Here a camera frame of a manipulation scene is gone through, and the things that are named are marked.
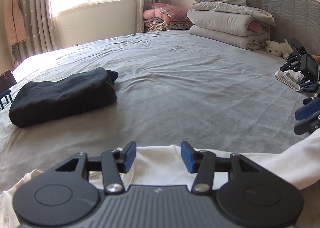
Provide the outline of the person's right hand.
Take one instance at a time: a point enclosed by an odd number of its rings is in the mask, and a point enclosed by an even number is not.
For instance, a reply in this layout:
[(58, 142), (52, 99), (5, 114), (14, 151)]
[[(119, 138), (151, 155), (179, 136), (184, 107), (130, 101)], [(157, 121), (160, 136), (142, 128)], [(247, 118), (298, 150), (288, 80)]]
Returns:
[(312, 55), (312, 57), (318, 64), (320, 64), (320, 56)]

